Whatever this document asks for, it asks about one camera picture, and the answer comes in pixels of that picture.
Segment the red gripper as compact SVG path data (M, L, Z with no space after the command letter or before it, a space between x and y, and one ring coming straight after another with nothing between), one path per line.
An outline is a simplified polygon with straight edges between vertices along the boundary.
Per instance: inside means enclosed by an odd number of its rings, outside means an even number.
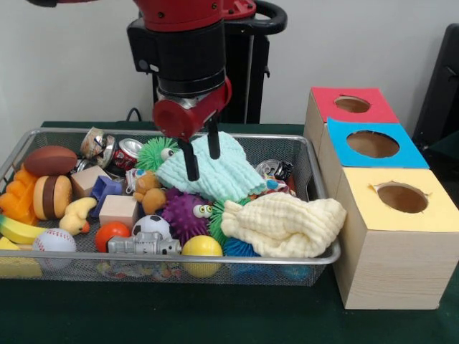
M232 84L225 77L220 87L205 95L192 98L163 96L153 106L156 127L165 136L179 139L189 181L199 179L199 167L193 146L188 140L207 123L209 155L214 160L220 157L219 131L217 120L213 117L221 113L231 96Z

